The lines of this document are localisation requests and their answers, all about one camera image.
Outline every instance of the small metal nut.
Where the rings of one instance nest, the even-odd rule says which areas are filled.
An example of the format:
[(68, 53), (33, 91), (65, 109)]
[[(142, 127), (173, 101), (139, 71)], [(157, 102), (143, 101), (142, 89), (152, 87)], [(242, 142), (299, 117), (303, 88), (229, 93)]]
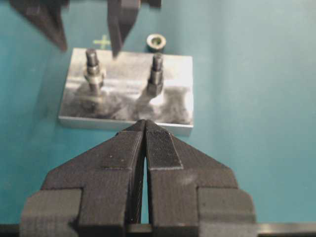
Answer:
[(152, 34), (147, 37), (147, 46), (151, 52), (161, 52), (167, 44), (167, 40), (160, 34)]
[(84, 77), (88, 81), (92, 92), (98, 92), (103, 86), (103, 79), (105, 77), (104, 72), (99, 72), (96, 75), (89, 74), (88, 70), (84, 71)]
[(147, 85), (148, 93), (154, 97), (158, 96), (162, 92), (162, 88), (163, 88), (163, 83), (158, 84), (158, 85), (148, 83)]

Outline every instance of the metal plate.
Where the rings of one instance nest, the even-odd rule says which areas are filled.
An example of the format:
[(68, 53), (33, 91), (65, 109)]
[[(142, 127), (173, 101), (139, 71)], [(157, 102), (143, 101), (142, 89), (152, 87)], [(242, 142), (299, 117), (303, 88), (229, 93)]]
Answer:
[(74, 48), (59, 119), (79, 128), (122, 130), (139, 119), (150, 119), (174, 134), (193, 128), (193, 61), (190, 56), (164, 55), (162, 93), (147, 93), (153, 54), (98, 50), (106, 71), (99, 95), (90, 92), (83, 72), (85, 48)]
[[(249, 228), (257, 229), (259, 237), (306, 237), (316, 235), (316, 223), (260, 223)], [(152, 236), (150, 224), (132, 224), (126, 228), (127, 237)], [(0, 225), (0, 237), (19, 237), (19, 225)]]

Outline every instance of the threaded bolt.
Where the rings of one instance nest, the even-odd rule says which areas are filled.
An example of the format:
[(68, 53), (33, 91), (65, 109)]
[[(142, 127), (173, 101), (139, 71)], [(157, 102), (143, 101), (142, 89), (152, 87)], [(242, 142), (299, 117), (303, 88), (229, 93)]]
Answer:
[(158, 72), (162, 70), (163, 56), (161, 53), (155, 53), (153, 57), (153, 70)]
[(87, 65), (89, 67), (95, 67), (95, 66), (99, 65), (97, 52), (94, 48), (87, 49), (87, 51), (85, 53), (87, 56)]

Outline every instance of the metal rod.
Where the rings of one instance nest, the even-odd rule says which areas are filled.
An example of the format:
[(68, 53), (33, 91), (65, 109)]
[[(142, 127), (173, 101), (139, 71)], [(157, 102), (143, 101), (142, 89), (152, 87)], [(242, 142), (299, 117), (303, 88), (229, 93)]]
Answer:
[[(316, 236), (316, 222), (313, 223), (260, 223), (259, 237), (298, 237)], [(127, 236), (151, 236), (153, 232), (150, 224), (132, 224), (126, 228)], [(18, 237), (19, 225), (0, 225), (0, 237)]]
[(161, 53), (155, 53), (153, 56), (153, 70), (161, 71), (163, 64), (163, 55)]
[(95, 66), (99, 65), (99, 60), (98, 60), (97, 52), (95, 49), (89, 48), (89, 49), (87, 49), (87, 51), (85, 53), (87, 56), (87, 65), (88, 66), (95, 67)]

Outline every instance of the hex nut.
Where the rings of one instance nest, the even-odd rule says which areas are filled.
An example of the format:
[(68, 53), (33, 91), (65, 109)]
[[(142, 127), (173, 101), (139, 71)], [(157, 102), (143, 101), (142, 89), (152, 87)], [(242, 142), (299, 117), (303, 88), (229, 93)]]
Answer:
[(159, 94), (161, 94), (162, 92), (162, 88), (163, 88), (163, 83), (161, 84), (158, 84), (158, 85), (155, 85), (155, 84), (152, 84), (152, 83), (148, 83), (147, 85), (147, 91), (148, 93), (151, 95), (151, 96), (158, 96)]
[(98, 73), (96, 75), (91, 75), (87, 70), (84, 71), (84, 77), (88, 81), (89, 84), (100, 84), (103, 82), (104, 74)]

